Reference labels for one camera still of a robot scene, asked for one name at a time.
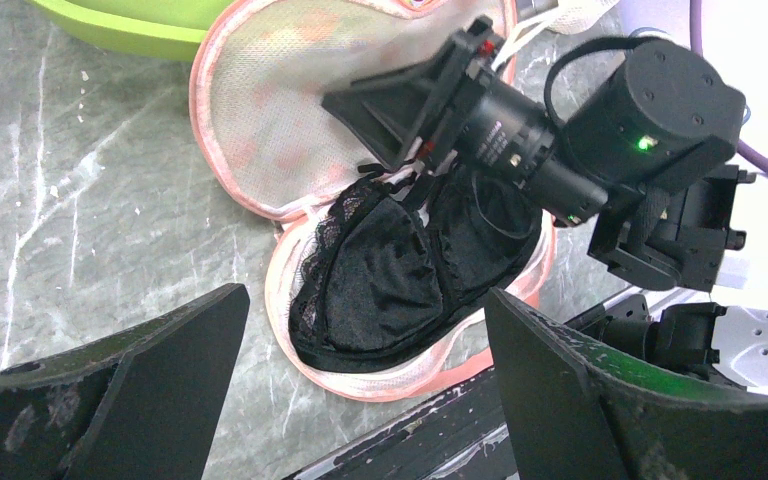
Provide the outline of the floral mesh laundry bag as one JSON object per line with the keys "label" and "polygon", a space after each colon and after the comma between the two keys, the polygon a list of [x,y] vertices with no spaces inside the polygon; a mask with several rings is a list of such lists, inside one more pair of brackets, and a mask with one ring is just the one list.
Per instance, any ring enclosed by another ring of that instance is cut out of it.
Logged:
{"label": "floral mesh laundry bag", "polygon": [[[323,96],[351,82],[430,59],[457,30],[486,16],[505,36],[516,24],[512,1],[238,1],[216,20],[195,57],[190,116],[207,162],[230,196],[284,227],[270,262],[266,311],[289,360],[311,381],[361,401],[394,401],[453,386],[490,367],[489,350],[453,369],[445,360],[456,339],[485,318],[483,304],[417,357],[371,373],[322,371],[304,364],[289,336],[289,311],[300,267],[316,228],[336,198],[377,164],[394,183],[410,175],[441,176],[459,164],[447,155],[432,174],[417,154],[387,171],[322,106]],[[503,289],[533,302],[555,247],[550,215],[532,258]]]}

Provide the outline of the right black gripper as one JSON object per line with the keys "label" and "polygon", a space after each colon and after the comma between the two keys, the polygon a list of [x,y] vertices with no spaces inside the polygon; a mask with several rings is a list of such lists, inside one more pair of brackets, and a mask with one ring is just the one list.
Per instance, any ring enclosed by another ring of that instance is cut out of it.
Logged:
{"label": "right black gripper", "polygon": [[486,16],[451,34],[430,59],[326,93],[321,106],[389,172],[417,154],[431,169],[443,154],[470,169],[478,212],[495,227],[545,210],[578,226],[608,204],[608,191],[574,170],[546,107],[501,78],[505,41]]}

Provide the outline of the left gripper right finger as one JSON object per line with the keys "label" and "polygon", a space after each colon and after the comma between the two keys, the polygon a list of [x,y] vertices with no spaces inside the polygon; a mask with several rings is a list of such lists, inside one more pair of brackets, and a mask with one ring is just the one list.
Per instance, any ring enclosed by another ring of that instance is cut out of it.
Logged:
{"label": "left gripper right finger", "polygon": [[494,289],[486,326],[523,479],[768,479],[768,396],[648,364]]}

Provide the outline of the black lace bra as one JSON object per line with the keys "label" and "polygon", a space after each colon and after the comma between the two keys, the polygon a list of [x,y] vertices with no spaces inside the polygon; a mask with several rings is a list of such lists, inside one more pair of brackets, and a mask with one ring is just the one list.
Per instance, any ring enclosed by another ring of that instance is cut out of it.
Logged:
{"label": "black lace bra", "polygon": [[300,267],[289,336],[318,370],[407,362],[524,270],[542,210],[514,185],[464,166],[390,183],[377,164],[329,207]]}

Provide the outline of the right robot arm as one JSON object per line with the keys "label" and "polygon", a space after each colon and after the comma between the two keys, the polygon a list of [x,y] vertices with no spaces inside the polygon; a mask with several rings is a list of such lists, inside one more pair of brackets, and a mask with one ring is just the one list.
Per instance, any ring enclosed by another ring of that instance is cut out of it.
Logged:
{"label": "right robot arm", "polygon": [[486,17],[430,58],[326,93],[374,162],[316,231],[288,321],[321,371],[379,372],[427,351],[525,269],[552,215],[594,220],[589,255],[640,287],[708,290],[743,244],[703,191],[744,175],[746,101],[698,53],[653,37],[588,40],[535,102],[499,72]]}

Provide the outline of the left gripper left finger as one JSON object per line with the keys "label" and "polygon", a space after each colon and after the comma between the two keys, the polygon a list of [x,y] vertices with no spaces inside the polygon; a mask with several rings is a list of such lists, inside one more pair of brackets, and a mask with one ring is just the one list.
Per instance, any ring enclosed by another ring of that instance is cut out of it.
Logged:
{"label": "left gripper left finger", "polygon": [[0,372],[0,479],[198,479],[250,307],[229,283]]}

